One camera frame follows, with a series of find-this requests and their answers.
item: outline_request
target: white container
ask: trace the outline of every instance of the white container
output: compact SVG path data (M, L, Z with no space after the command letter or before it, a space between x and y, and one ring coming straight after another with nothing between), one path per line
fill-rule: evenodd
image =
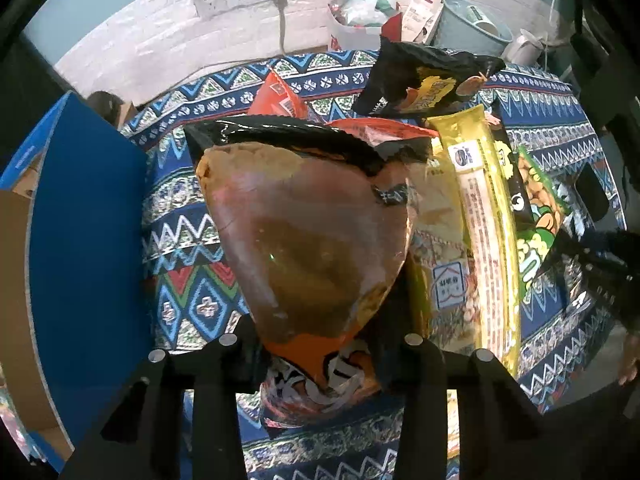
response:
M531 66L538 60L543 50L540 40L528 30L521 28L520 35L504 49L501 57L508 63Z
M349 27L339 23L331 9L327 7L326 28L329 32L328 49L330 52L341 50L379 50L380 35L391 41L400 41L402 30L402 12L392 16L382 27Z

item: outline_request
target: patterned tablecloth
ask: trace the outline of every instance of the patterned tablecloth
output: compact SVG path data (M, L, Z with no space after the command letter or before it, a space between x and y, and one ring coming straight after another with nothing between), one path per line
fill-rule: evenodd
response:
M191 165L184 132L188 121L241 114L250 106L268 66L328 120L350 117L375 52L288 56L239 66L183 85L153 102L122 129L148 154L148 193L143 204L144 272L159 346L200 348L233 330L247 313L218 232L207 213ZM591 164L615 212L625 221L598 137L570 88L554 75L507 66L476 96L500 98L512 144L524 144L572 202L578 222L590 224L573 182ZM546 276L521 305L519 381L540 412L551 407L608 333L608 314L591 304L564 316L561 295ZM390 480L402 421L402 402L379 396L310 430L269 440L258 422L257 396L238 396L247 471L256 480ZM449 472L456 473L456 460Z

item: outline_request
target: metal bolt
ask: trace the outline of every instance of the metal bolt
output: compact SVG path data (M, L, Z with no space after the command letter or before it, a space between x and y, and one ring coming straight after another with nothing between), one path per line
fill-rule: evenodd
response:
M479 348L478 350L476 350L476 357L478 359L480 359L481 361L484 361L485 363L488 363L488 362L492 361L492 359L495 356L494 356L494 354L492 352L490 352L486 348Z
M424 339L419 334L407 334L404 336L404 342L409 346L420 346Z
M164 350L156 348L155 350L149 352L149 360L152 363L159 363L160 361L162 361L162 359L164 359L165 355L166 353L164 352Z
M218 339L218 342L222 346L233 346L238 341L238 336L236 334L223 334Z

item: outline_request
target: green snack bag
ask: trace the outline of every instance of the green snack bag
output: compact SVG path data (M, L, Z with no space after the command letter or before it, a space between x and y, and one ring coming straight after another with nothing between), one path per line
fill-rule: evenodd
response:
M518 231L520 300L523 300L540 270L566 214L566 205L553 190L551 180L521 146L518 170L531 205L534 227Z

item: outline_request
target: power cord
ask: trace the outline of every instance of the power cord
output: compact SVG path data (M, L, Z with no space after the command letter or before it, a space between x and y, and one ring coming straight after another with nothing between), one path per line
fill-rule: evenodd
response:
M278 14L280 15L280 52L283 56L286 56L287 53L284 50L284 35L287 31L287 22L284 16L284 8L287 6L287 0L273 0L273 3L278 9Z
M551 7L549 8L549 28L548 28L549 30L551 30L551 22L552 22L555 6L556 6L556 0L551 0ZM545 72L547 70L547 57L549 52L548 42L549 42L549 32L547 31L545 36Z

